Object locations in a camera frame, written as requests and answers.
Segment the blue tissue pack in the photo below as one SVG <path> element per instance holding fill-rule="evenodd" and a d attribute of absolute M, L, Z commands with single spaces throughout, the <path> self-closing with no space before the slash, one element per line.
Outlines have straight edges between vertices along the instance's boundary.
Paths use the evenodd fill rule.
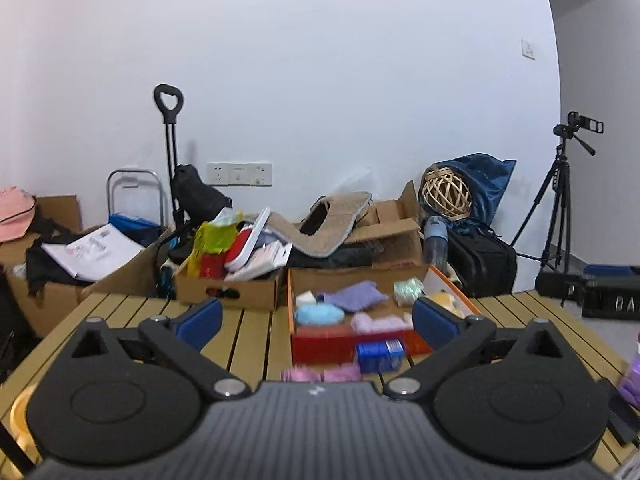
<path fill-rule="evenodd" d="M 362 342 L 356 345 L 356 359 L 362 374 L 396 372 L 405 357 L 405 348 L 397 339 Z"/>

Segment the red orange cardboard box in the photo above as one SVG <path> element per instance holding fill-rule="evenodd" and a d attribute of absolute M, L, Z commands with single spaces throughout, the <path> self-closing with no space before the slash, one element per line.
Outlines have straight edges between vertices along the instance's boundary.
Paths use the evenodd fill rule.
<path fill-rule="evenodd" d="M 479 315 L 480 310 L 457 286 L 434 266 L 405 266 L 404 268 L 355 269 L 291 269 L 288 270 L 288 330 L 291 336 L 292 361 L 296 365 L 341 364 L 356 358 L 360 342 L 398 339 L 408 356 L 429 354 L 431 348 L 413 330 L 382 334 L 358 334 L 350 327 L 350 316 L 343 322 L 326 327 L 300 326 L 295 319 L 295 298 L 303 292 L 338 292 L 363 281 L 374 281 L 387 299 L 368 310 L 371 318 L 402 316 L 409 307 L 398 306 L 394 299 L 394 285 L 418 278 L 424 283 L 428 296 L 446 292 L 456 300 L 463 315 Z"/>

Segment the lavender towel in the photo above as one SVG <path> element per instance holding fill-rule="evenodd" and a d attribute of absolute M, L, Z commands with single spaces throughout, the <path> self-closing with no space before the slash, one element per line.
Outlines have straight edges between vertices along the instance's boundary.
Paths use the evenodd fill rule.
<path fill-rule="evenodd" d="M 382 334 L 412 330 L 413 322 L 408 314 L 371 318 L 367 313 L 358 312 L 352 316 L 350 327 L 356 334 Z"/>

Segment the yellow plush toy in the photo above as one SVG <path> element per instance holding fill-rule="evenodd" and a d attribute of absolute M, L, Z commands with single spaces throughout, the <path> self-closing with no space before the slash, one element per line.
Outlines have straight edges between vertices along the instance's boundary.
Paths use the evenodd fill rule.
<path fill-rule="evenodd" d="M 431 294 L 428 298 L 458 318 L 465 318 L 465 313 L 461 310 L 457 298 L 449 292 L 434 292 L 434 294 Z"/>

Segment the black bag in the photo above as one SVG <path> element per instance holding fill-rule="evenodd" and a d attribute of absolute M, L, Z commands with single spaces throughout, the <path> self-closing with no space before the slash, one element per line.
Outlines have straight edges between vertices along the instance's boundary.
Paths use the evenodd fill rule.
<path fill-rule="evenodd" d="M 448 263 L 470 298 L 510 294 L 518 273 L 515 250 L 478 229 L 448 230 Z"/>

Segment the purple tissue pack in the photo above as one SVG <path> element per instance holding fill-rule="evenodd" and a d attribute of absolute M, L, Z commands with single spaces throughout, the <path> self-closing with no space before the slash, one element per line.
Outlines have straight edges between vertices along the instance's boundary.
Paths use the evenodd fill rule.
<path fill-rule="evenodd" d="M 640 408 L 640 335 L 637 338 L 637 351 L 631 366 L 618 385 L 620 396 L 637 410 Z"/>

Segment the brown box with cutouts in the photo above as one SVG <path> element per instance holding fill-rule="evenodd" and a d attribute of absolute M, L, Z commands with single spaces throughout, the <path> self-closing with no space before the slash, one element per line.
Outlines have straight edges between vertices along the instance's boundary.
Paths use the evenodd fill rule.
<path fill-rule="evenodd" d="M 200 304 L 217 298 L 226 308 L 271 311 L 277 307 L 283 270 L 251 281 L 225 281 L 224 254 L 204 255 L 196 263 L 183 263 L 174 274 L 176 299 L 182 304 Z"/>

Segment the yellow green snack bag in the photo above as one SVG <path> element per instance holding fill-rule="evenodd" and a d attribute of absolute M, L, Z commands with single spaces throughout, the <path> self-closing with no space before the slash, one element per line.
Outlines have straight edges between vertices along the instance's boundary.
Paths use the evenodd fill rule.
<path fill-rule="evenodd" d="M 238 236 L 238 225 L 244 220 L 242 211 L 224 208 L 213 220 L 200 225 L 194 236 L 188 267 L 198 270 L 205 255 L 228 252 Z"/>

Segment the white paper booklet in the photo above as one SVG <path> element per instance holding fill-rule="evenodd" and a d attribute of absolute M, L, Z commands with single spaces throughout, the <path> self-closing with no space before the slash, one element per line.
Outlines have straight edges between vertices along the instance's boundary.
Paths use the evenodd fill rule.
<path fill-rule="evenodd" d="M 41 247 L 72 278 L 86 282 L 103 280 L 144 251 L 111 223 L 73 243 L 42 243 Z"/>

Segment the left cardboard box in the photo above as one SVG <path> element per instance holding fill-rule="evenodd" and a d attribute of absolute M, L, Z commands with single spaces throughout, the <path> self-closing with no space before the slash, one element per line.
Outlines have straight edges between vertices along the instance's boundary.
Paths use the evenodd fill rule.
<path fill-rule="evenodd" d="M 44 234 L 51 234 L 57 242 L 68 244 L 92 231 L 81 227 L 77 197 L 62 195 L 35 199 L 35 217 L 26 234 L 19 240 L 1 243 L 1 273 L 37 336 L 51 333 L 93 292 L 155 295 L 157 240 L 101 281 L 76 280 L 40 249 L 39 239 Z"/>

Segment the white triangular sponge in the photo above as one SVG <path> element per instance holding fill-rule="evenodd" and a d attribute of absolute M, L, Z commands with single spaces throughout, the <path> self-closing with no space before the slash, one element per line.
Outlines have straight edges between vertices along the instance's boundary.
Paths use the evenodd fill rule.
<path fill-rule="evenodd" d="M 311 290 L 306 290 L 306 292 L 303 292 L 294 298 L 294 304 L 296 309 L 300 309 L 305 306 L 318 304 L 318 299 L 314 296 L 314 293 Z"/>

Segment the black cloth bundle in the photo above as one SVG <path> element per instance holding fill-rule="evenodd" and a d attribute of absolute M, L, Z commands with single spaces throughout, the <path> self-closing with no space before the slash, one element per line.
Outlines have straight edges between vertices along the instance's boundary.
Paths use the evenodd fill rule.
<path fill-rule="evenodd" d="M 171 192 L 180 208 L 195 221 L 212 221 L 232 199 L 206 184 L 193 165 L 178 165 L 171 179 Z"/>

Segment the beige fuzzy mat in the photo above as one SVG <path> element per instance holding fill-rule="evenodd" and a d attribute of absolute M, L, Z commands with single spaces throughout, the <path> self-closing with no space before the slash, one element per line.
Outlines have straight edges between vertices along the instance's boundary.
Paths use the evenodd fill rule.
<path fill-rule="evenodd" d="M 322 196 L 299 224 L 272 212 L 267 228 L 298 252 L 312 258 L 326 258 L 349 237 L 356 222 L 368 211 L 371 200 L 369 192 Z"/>

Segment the white wall socket strip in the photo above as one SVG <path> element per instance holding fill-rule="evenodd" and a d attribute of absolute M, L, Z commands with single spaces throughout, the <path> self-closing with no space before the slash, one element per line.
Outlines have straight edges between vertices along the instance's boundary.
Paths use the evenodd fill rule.
<path fill-rule="evenodd" d="M 215 186 L 272 185 L 272 162 L 209 162 L 206 165 L 206 180 Z"/>

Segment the metal folding cart frame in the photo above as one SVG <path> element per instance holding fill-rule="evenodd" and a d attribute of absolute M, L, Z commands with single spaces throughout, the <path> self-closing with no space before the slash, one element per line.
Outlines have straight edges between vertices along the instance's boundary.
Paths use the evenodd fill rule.
<path fill-rule="evenodd" d="M 112 170 L 106 177 L 106 211 L 166 224 L 165 191 L 156 171 L 134 167 Z"/>

